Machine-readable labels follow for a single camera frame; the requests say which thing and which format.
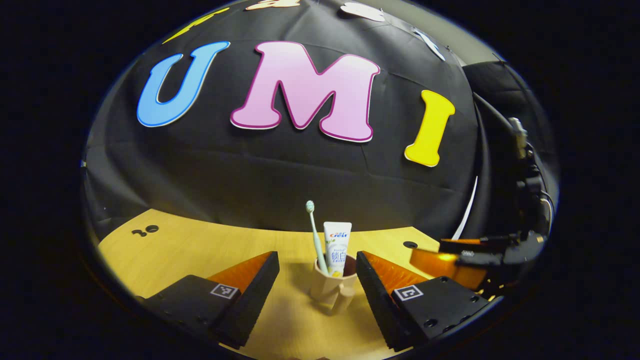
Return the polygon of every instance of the pink letter m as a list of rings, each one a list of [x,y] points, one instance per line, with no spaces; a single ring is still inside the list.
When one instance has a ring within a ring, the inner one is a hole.
[[[331,112],[320,120],[320,130],[341,140],[371,140],[371,85],[373,77],[380,73],[374,62],[343,55],[319,74],[307,50],[296,42],[263,42],[255,49],[262,58],[244,105],[231,113],[233,125],[243,129],[278,126],[282,116],[274,109],[273,101],[280,85],[297,129],[305,129],[333,95]]]

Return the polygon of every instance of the toothbrush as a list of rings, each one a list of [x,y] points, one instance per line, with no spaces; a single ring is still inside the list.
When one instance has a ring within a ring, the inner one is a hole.
[[[318,267],[320,271],[322,271],[325,275],[329,275],[329,270],[326,269],[326,263],[324,262],[324,254],[322,253],[322,244],[320,243],[320,237],[318,237],[318,232],[316,231],[316,222],[314,221],[314,210],[316,206],[314,202],[309,200],[307,201],[307,213],[311,217],[311,227],[314,230],[314,244],[316,246],[316,253],[318,255]]]

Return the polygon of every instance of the letter u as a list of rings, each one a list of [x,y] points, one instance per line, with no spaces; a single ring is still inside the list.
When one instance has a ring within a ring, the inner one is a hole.
[[[138,121],[140,124],[147,127],[164,126],[183,116],[198,97],[213,58],[229,45],[228,41],[215,42],[191,52],[193,62],[184,76],[182,86],[175,97],[167,102],[159,102],[158,94],[171,66],[182,58],[182,54],[170,56],[154,66],[138,101]]]

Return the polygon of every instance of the cup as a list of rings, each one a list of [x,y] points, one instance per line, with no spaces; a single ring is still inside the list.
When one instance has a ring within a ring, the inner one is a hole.
[[[353,296],[356,294],[353,286],[357,278],[356,258],[353,256],[347,255],[342,277],[325,275],[318,267],[316,259],[311,275],[311,298],[333,306],[332,314],[338,314],[345,310],[353,300]]]

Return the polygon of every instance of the toothbrush head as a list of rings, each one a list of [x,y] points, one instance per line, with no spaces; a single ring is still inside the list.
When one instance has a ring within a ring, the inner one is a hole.
[[[307,213],[311,214],[316,209],[316,206],[314,205],[313,201],[309,200],[309,201],[307,201],[306,208],[307,208]]]

